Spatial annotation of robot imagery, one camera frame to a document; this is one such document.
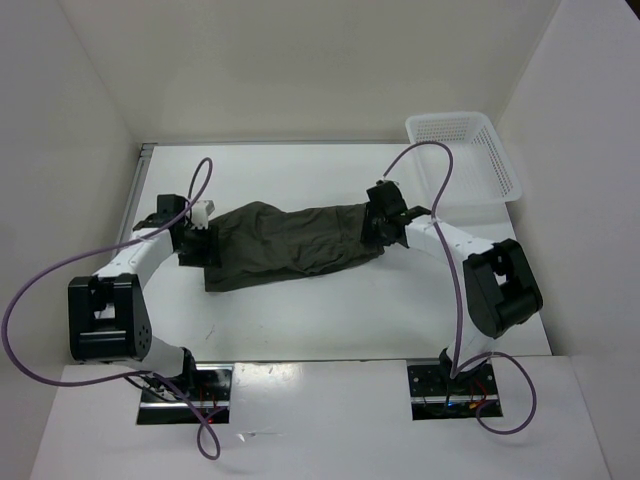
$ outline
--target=wall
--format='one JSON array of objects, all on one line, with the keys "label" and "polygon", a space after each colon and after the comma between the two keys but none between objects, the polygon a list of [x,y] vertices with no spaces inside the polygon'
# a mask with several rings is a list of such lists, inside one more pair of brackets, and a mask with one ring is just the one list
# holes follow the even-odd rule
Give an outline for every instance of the wall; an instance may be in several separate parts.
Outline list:
[{"label": "wall", "polygon": [[[0,307],[55,260],[112,242],[137,147],[55,0],[7,0],[0,15]],[[53,275],[19,304],[17,353],[59,378],[68,360],[66,284]],[[55,395],[0,354],[2,478],[28,478]]]},{"label": "wall", "polygon": [[640,22],[623,0],[563,0],[502,117],[523,180],[511,209],[614,478],[637,478]]},{"label": "wall", "polygon": [[406,139],[492,118],[557,0],[61,0],[145,141]]}]

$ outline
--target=purple cable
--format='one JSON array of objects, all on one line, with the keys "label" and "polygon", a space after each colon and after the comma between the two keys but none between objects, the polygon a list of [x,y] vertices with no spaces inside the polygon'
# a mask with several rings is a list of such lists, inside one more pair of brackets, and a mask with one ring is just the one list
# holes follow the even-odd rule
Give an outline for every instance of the purple cable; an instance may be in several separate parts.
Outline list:
[{"label": "purple cable", "polygon": [[438,225],[438,219],[436,217],[436,209],[440,202],[440,198],[442,198],[442,194],[444,193],[445,188],[447,188],[447,185],[449,184],[449,180],[451,180],[451,174],[453,173],[453,153],[451,152],[451,149],[444,143],[436,142],[436,141],[423,141],[423,142],[417,142],[412,145],[409,145],[402,152],[400,152],[400,154],[393,160],[393,162],[391,162],[391,165],[389,165],[387,170],[384,172],[384,174],[382,175],[382,178],[386,178],[386,176],[389,174],[389,172],[391,172],[393,167],[396,166],[396,164],[407,152],[413,150],[416,147],[421,147],[423,145],[436,145],[438,147],[441,147],[447,152],[447,155],[449,156],[449,170],[447,171],[447,175],[445,176],[444,181],[440,186],[440,190],[438,190],[436,198],[433,201],[433,206],[431,207],[431,218],[433,219],[433,227],[435,228],[436,233],[438,234],[438,238],[440,239],[440,243],[442,243],[442,248],[444,249],[444,254],[447,257],[447,264],[449,265],[449,270],[451,271],[453,288],[455,290],[455,295],[456,295],[456,336],[455,336],[455,342],[453,347],[453,359],[451,361],[451,372],[449,376],[450,378],[455,378],[465,367],[471,365],[473,362],[476,362],[482,359],[489,359],[491,357],[506,358],[511,363],[513,363],[516,367],[518,367],[520,372],[522,372],[522,375],[524,376],[525,380],[527,381],[529,388],[531,389],[531,400],[532,400],[531,411],[529,412],[529,416],[526,418],[526,420],[522,422],[519,426],[511,430],[497,430],[485,424],[480,418],[480,413],[482,412],[482,410],[486,406],[492,403],[495,403],[496,402],[495,400],[485,402],[484,404],[479,406],[476,410],[476,419],[484,429],[488,430],[491,433],[495,433],[496,435],[513,435],[514,433],[521,432],[522,430],[527,428],[527,426],[533,420],[533,417],[535,416],[536,410],[538,408],[538,394],[536,392],[536,388],[533,385],[533,381],[531,380],[531,377],[529,376],[527,371],[524,369],[524,367],[514,357],[503,352],[481,353],[479,355],[476,355],[475,357],[470,358],[469,360],[464,362],[462,365],[458,365],[458,363],[460,362],[460,350],[462,347],[462,328],[463,328],[463,320],[464,320],[462,290],[460,289],[460,281],[458,279],[458,273],[456,271],[453,255],[451,254],[451,249],[449,248],[447,239],[445,238],[444,233],[440,228],[440,225]]},{"label": "purple cable", "polygon": [[162,227],[146,234],[143,235],[141,237],[135,238],[133,240],[129,240],[123,243],[119,243],[117,245],[112,245],[109,247],[101,247],[101,248],[97,248],[95,250],[90,250],[88,252],[85,253],[80,253],[78,255],[74,255],[72,257],[69,257],[65,260],[61,260],[57,263],[54,263],[53,265],[51,265],[48,268],[45,268],[43,271],[41,271],[40,273],[37,273],[36,275],[34,275],[32,278],[30,278],[29,280],[27,280],[25,282],[25,284],[20,287],[20,289],[18,290],[18,292],[13,296],[13,298],[11,299],[11,301],[9,302],[9,304],[7,305],[7,308],[4,312],[4,315],[2,317],[2,325],[1,325],[1,336],[2,336],[2,346],[4,347],[4,351],[7,353],[7,356],[9,357],[9,360],[11,360],[11,363],[13,363],[16,368],[18,370],[20,370],[20,372],[22,372],[24,375],[26,375],[27,377],[35,380],[36,382],[40,382],[43,383],[45,385],[51,385],[53,387],[85,387],[88,385],[96,385],[98,383],[104,383],[104,382],[110,382],[111,380],[117,380],[119,378],[128,378],[128,377],[139,377],[141,375],[148,375],[148,374],[153,374],[158,380],[160,380],[164,385],[166,385],[173,393],[175,393],[178,397],[180,397],[189,407],[189,409],[191,409],[191,411],[194,413],[194,415],[196,416],[196,418],[200,421],[201,423],[201,427],[204,426],[204,428],[207,430],[207,432],[209,433],[209,435],[211,435],[211,438],[213,438],[215,444],[216,444],[216,454],[215,455],[210,455],[208,454],[206,451],[204,451],[204,449],[202,448],[201,442],[200,442],[200,431],[198,433],[198,450],[200,450],[200,453],[202,453],[202,455],[210,460],[216,460],[218,457],[220,457],[220,442],[218,441],[218,437],[216,436],[215,432],[213,431],[213,428],[211,428],[211,425],[209,425],[207,423],[207,421],[202,417],[202,415],[200,414],[200,412],[198,412],[198,409],[193,405],[193,403],[186,397],[186,395],[184,395],[180,389],[178,389],[170,380],[160,376],[157,373],[153,373],[153,372],[146,372],[146,371],[142,371],[142,370],[137,370],[137,371],[133,371],[133,372],[126,372],[126,373],[119,373],[116,375],[110,375],[107,377],[102,377],[102,378],[95,378],[92,380],[83,380],[83,381],[79,381],[79,382],[61,382],[58,380],[51,380],[50,378],[45,378],[39,374],[37,374],[36,372],[30,370],[24,363],[22,363],[20,361],[20,359],[16,356],[15,352],[13,351],[13,348],[11,348],[11,343],[9,342],[9,319],[11,318],[11,313],[13,313],[13,310],[16,306],[16,304],[18,303],[18,301],[20,300],[20,298],[22,298],[22,296],[26,293],[27,290],[29,290],[29,288],[31,288],[33,286],[33,284],[35,284],[37,281],[41,280],[43,277],[47,276],[48,274],[50,274],[51,272],[54,272],[55,270],[58,270],[59,268],[62,268],[66,265],[69,265],[71,263],[77,262],[79,260],[83,260],[85,258],[89,258],[89,257],[93,257],[95,255],[100,255],[102,253],[107,253],[107,252],[111,252],[113,250],[120,250],[122,248],[127,248],[130,247],[132,245],[136,245],[138,243],[141,243],[145,240],[149,240],[150,238],[155,237],[156,235],[164,232],[165,230],[168,230],[169,228],[171,228],[173,225],[175,225],[177,222],[180,221],[180,219],[182,219],[187,212],[189,212],[189,210],[191,210],[191,207],[193,206],[194,203],[196,203],[200,197],[202,196],[202,194],[204,193],[205,189],[207,188],[207,185],[209,184],[209,181],[211,180],[211,175],[213,174],[213,160],[211,160],[210,158],[203,158],[200,163],[198,164],[198,167],[196,168],[196,171],[193,174],[193,178],[191,179],[191,188],[193,188],[193,184],[195,182],[195,179],[198,175],[198,172],[200,171],[200,169],[202,168],[202,166],[204,164],[207,164],[209,167],[209,170],[207,172],[207,176],[202,184],[202,186],[200,187],[200,190],[198,190],[198,193],[196,193],[196,195],[191,199],[188,200],[186,207],[184,208],[184,210],[182,210],[175,218],[173,218],[172,220],[170,220],[169,222],[167,222],[165,225],[163,225]]}]

